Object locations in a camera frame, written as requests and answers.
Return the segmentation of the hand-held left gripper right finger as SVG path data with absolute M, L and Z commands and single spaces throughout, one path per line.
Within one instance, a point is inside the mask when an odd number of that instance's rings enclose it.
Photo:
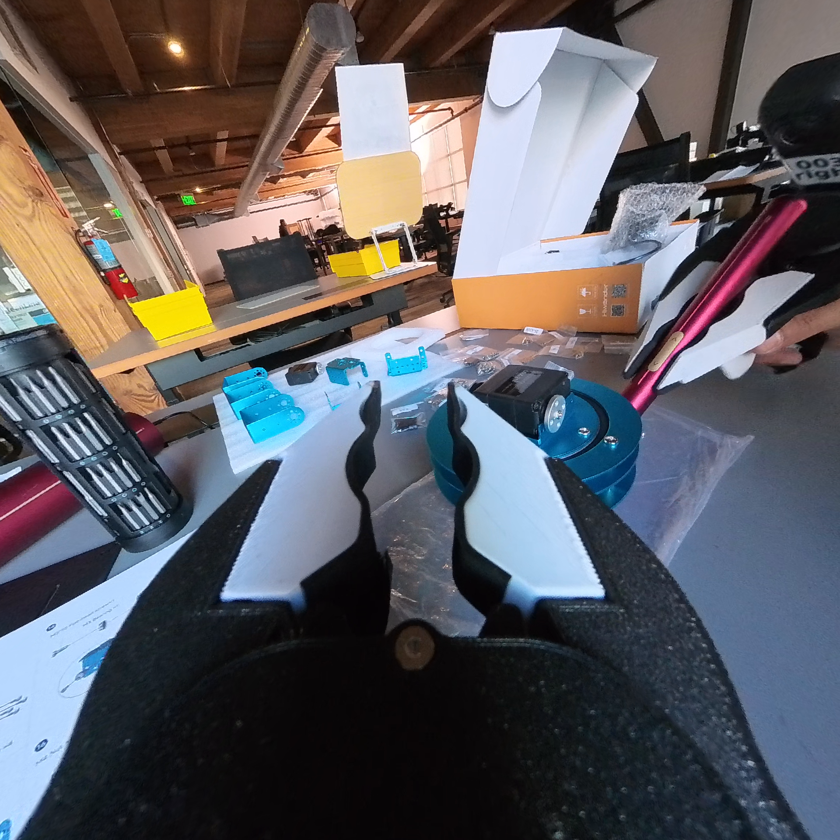
M 598 600 L 604 585 L 550 473 L 544 453 L 486 404 L 450 386 L 454 458 L 469 478 L 460 500 L 465 547 L 504 578 L 501 601 Z

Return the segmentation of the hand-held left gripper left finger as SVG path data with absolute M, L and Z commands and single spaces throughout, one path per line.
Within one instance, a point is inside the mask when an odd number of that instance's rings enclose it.
M 365 485 L 375 472 L 382 389 L 372 381 L 284 455 L 220 592 L 303 613 L 387 613 L 392 566 L 376 547 Z

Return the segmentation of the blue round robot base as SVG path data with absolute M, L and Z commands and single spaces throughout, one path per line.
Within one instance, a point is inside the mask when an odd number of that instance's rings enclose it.
M 634 483 L 643 435 L 641 416 L 615 391 L 567 372 L 571 395 L 560 431 L 539 443 L 524 437 L 549 458 L 563 461 L 614 508 Z

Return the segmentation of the orange white cardboard box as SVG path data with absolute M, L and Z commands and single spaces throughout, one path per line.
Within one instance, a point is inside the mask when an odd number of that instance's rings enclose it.
M 495 36 L 453 278 L 462 327 L 643 326 L 698 222 L 648 255 L 583 231 L 655 62 L 569 28 Z

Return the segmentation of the clear plastic bag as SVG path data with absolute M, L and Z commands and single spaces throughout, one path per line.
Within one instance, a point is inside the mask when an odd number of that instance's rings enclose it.
M 653 406 L 643 420 L 636 479 L 616 514 L 669 566 L 719 480 L 752 441 Z M 451 637 L 474 637 L 485 618 L 459 593 L 451 570 L 454 505 L 428 471 L 373 512 L 393 566 L 386 629 L 413 619 Z

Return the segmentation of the pile of small screw bags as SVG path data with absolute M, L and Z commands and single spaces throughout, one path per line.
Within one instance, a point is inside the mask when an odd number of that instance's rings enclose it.
M 459 369 L 469 369 L 467 377 L 459 381 L 469 389 L 511 364 L 555 371 L 565 369 L 577 377 L 568 368 L 572 360 L 600 352 L 629 354 L 634 343 L 634 338 L 618 334 L 572 333 L 570 329 L 537 334 L 528 330 L 512 336 L 503 348 L 494 349 L 481 344 L 489 336 L 487 330 L 466 330 L 437 341 L 430 351 Z

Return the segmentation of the wood-edged office table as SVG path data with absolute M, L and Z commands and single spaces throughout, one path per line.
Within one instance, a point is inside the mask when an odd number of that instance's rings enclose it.
M 156 342 L 147 329 L 130 332 L 93 361 L 91 372 L 105 378 L 144 368 L 166 403 L 179 400 L 176 389 L 209 375 L 251 362 L 268 354 L 386 318 L 392 327 L 402 323 L 408 305 L 405 285 L 436 272 L 433 262 L 379 279 L 356 277 L 318 280 L 337 290 L 318 300 L 284 310 L 248 312 L 229 303 L 210 311 L 213 324 Z

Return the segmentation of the white foam sheet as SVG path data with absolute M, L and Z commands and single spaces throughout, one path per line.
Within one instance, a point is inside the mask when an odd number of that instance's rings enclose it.
M 226 396 L 216 395 L 213 402 L 233 473 L 241 474 L 247 469 L 258 466 L 266 459 L 281 456 L 301 436 L 330 415 L 333 408 L 348 402 L 351 396 L 363 390 L 368 382 L 380 382 L 383 405 L 402 404 L 411 393 L 453 374 L 458 366 L 430 351 L 431 346 L 444 336 L 445 331 L 441 329 L 394 328 L 379 332 L 367 339 L 315 357 L 314 360 L 321 371 L 313 382 L 303 385 L 287 383 L 287 368 L 268 373 L 268 381 L 279 392 L 290 395 L 295 405 L 303 410 L 305 418 L 301 425 L 271 437 L 265 442 L 254 443 L 246 432 L 244 423 L 235 417 L 235 412 Z M 426 352 L 427 368 L 425 370 L 399 376 L 391 376 L 387 373 L 385 361 L 387 353 L 390 353 L 394 359 L 400 360 L 417 355 L 419 348 L 424 348 Z M 368 377 L 352 372 L 349 374 L 348 385 L 332 383 L 326 372 L 327 364 L 331 360 L 343 357 L 356 358 L 364 362 L 369 373 Z

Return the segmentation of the white keyboard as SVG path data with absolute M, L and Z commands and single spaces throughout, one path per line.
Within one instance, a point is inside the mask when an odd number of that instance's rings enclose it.
M 323 287 L 317 283 L 298 284 L 239 301 L 235 304 L 235 307 L 237 310 L 245 312 L 277 309 L 282 311 L 304 302 L 321 299 L 336 290 L 336 287 Z

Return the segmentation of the black office chair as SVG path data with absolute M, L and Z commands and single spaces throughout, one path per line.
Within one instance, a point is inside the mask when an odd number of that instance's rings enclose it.
M 434 245 L 437 271 L 447 277 L 454 275 L 460 235 L 460 227 L 451 229 L 449 226 L 453 220 L 462 219 L 463 216 L 463 212 L 458 211 L 452 203 L 431 203 L 423 207 L 423 230 L 426 239 Z

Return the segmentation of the yellow plastic bin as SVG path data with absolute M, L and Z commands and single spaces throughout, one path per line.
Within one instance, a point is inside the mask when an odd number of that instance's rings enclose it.
M 361 250 L 329 255 L 331 271 L 340 278 L 371 277 L 401 264 L 398 239 L 367 245 Z
M 176 292 L 129 301 L 129 307 L 156 342 L 213 324 L 203 291 L 192 282 L 187 282 L 184 289 Z

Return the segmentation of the red cylindrical case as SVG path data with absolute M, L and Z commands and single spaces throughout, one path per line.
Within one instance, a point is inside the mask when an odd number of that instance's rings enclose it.
M 1 565 L 81 509 L 81 502 L 41 461 L 2 474 Z

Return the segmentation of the white instruction manual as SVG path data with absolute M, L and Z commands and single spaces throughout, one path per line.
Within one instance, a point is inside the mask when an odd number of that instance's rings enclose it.
M 1 640 L 1 837 L 18 838 L 64 757 L 112 640 L 180 537 Z

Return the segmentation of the tan wooden board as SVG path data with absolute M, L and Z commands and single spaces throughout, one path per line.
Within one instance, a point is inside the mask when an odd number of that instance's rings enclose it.
M 423 214 L 421 163 L 412 151 L 343 161 L 336 172 L 346 234 L 367 238 L 390 223 L 418 223 Z

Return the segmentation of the wooden post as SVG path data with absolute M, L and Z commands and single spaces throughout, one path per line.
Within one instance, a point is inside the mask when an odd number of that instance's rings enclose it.
M 76 225 L 18 126 L 1 107 L 1 241 L 90 368 L 130 333 L 79 245 Z

